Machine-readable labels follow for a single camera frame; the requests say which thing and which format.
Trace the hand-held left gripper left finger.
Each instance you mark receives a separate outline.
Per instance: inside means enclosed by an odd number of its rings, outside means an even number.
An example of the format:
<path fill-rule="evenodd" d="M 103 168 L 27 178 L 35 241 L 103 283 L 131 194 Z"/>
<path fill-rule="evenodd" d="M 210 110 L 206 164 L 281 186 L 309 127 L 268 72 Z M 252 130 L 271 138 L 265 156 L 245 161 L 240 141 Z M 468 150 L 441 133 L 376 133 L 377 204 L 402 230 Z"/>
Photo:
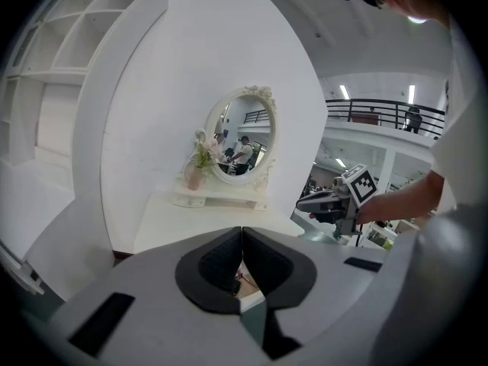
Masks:
<path fill-rule="evenodd" d="M 48 326 L 69 339 L 113 293 L 135 298 L 101 349 L 109 366 L 262 366 L 266 354 L 237 315 L 207 313 L 178 289 L 175 269 L 187 252 L 224 231 L 200 234 L 124 260 L 62 305 Z"/>

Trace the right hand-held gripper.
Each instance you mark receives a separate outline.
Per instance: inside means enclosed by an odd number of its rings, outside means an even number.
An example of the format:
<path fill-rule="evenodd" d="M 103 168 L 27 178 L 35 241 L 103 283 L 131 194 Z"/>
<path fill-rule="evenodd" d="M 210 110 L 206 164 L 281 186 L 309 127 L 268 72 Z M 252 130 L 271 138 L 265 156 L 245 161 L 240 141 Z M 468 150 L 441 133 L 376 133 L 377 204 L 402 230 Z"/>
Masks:
<path fill-rule="evenodd" d="M 318 191 L 299 199 L 296 208 L 310 213 L 309 218 L 319 223 L 335 223 L 340 236 L 361 235 L 357 229 L 359 210 L 377 193 L 377 184 L 366 165 L 358 164 L 336 177 L 332 191 Z M 330 212 L 338 207 L 340 215 Z"/>

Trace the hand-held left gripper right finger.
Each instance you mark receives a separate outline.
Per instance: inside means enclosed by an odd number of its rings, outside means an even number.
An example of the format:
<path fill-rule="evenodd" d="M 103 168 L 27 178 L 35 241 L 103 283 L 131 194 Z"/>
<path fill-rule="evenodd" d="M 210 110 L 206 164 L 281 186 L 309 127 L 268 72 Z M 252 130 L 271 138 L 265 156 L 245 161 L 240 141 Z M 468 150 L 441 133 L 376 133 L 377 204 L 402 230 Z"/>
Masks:
<path fill-rule="evenodd" d="M 265 296 L 262 344 L 244 366 L 374 366 L 391 252 L 246 227 L 243 258 Z"/>

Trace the person's right forearm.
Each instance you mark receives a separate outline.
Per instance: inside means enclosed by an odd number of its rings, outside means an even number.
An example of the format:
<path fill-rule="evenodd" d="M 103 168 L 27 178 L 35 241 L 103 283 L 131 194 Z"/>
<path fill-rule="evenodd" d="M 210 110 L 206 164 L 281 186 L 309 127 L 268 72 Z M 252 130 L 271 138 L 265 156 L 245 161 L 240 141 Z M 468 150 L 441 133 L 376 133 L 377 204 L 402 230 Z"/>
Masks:
<path fill-rule="evenodd" d="M 358 224 L 407 220 L 435 210 L 441 200 L 445 179 L 434 171 L 397 191 L 377 194 L 358 213 Z"/>

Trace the white vanity dressing table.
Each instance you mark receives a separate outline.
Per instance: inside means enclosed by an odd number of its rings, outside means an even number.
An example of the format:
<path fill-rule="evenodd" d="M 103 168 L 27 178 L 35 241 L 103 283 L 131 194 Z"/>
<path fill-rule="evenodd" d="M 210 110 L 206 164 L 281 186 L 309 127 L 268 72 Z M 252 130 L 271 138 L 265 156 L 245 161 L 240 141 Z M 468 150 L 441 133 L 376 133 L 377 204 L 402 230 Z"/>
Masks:
<path fill-rule="evenodd" d="M 258 227 L 288 236 L 302 236 L 304 229 L 290 217 L 276 211 L 244 207 L 179 207 L 168 192 L 150 196 L 133 241 L 133 253 L 179 242 L 203 233 L 235 226 Z"/>

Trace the white-framed oval mirror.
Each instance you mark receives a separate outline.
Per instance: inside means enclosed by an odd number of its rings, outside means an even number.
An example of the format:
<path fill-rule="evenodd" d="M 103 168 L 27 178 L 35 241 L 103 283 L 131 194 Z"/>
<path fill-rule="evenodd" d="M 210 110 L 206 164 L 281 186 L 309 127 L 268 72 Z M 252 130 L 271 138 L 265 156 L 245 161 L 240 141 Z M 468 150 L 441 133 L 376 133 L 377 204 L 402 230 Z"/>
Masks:
<path fill-rule="evenodd" d="M 199 189 L 188 189 L 196 166 L 197 145 L 216 138 L 223 157 L 203 169 Z M 210 112 L 204 127 L 195 132 L 194 149 L 177 177 L 172 203 L 201 208 L 210 204 L 246 205 L 266 210 L 267 187 L 275 161 L 278 114 L 267 86 L 246 86 L 226 95 Z"/>

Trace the pink vase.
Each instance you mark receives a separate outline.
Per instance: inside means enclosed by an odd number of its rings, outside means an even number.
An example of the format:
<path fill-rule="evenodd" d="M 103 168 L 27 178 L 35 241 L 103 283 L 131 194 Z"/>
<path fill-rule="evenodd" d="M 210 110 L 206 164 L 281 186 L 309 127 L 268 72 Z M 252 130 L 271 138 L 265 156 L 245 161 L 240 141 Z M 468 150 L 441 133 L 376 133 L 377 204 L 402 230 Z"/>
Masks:
<path fill-rule="evenodd" d="M 195 166 L 191 172 L 190 178 L 188 179 L 188 189 L 191 191 L 196 191 L 199 189 L 202 178 L 203 169 Z"/>

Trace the black balcony railing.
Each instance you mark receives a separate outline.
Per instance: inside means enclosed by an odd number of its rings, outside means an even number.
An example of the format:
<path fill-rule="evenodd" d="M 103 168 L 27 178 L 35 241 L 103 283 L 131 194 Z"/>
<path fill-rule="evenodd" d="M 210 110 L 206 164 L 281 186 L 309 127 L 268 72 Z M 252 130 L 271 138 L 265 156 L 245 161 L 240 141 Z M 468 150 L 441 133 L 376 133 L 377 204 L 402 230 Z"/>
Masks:
<path fill-rule="evenodd" d="M 422 124 L 417 135 L 438 139 L 445 127 L 445 112 L 419 104 L 408 104 L 403 101 L 353 98 L 350 100 L 326 100 L 329 118 L 334 121 L 369 124 L 402 130 L 405 123 L 405 112 L 409 107 L 420 110 Z"/>

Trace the pale pink flower bouquet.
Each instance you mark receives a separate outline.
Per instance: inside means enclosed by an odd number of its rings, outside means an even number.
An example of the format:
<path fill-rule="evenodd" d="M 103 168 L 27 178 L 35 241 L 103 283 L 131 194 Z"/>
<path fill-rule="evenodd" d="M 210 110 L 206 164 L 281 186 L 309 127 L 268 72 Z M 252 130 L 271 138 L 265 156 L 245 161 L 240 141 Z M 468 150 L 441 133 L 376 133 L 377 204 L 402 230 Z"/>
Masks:
<path fill-rule="evenodd" d="M 200 169 L 219 162 L 222 157 L 221 145 L 217 142 L 216 138 L 211 137 L 204 142 L 199 142 L 197 145 L 196 166 Z"/>

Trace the white desk cabinet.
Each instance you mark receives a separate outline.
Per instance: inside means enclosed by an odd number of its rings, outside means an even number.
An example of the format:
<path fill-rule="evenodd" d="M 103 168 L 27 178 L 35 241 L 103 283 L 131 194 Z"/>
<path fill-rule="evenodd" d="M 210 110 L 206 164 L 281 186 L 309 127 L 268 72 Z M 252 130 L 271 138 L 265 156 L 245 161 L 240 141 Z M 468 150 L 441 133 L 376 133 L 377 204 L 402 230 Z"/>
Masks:
<path fill-rule="evenodd" d="M 0 246 L 62 300 L 114 264 L 100 180 L 80 192 L 68 181 L 68 170 L 55 165 L 0 159 Z"/>

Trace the white cubby shelf unit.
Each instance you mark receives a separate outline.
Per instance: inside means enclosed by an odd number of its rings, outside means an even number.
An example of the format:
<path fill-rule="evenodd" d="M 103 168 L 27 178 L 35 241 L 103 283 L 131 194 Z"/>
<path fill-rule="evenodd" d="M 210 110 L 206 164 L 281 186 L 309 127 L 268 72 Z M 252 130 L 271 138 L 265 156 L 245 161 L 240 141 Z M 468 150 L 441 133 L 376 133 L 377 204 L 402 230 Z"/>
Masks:
<path fill-rule="evenodd" d="M 104 126 L 120 76 L 169 0 L 44 0 L 0 71 L 0 159 L 100 180 Z"/>

